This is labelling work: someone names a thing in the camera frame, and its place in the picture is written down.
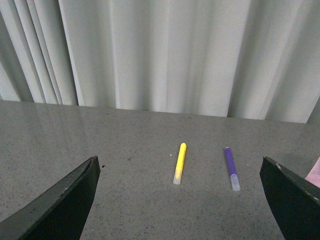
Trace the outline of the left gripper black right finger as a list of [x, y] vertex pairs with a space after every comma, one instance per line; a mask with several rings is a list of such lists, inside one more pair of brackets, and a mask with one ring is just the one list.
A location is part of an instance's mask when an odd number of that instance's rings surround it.
[[320, 238], [320, 188], [270, 157], [259, 172], [265, 197], [286, 240]]

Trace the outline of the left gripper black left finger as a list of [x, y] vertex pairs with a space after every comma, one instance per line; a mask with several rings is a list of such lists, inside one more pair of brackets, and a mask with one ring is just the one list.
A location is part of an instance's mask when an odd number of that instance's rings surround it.
[[90, 157], [0, 223], [2, 240], [78, 240], [91, 210], [100, 165]]

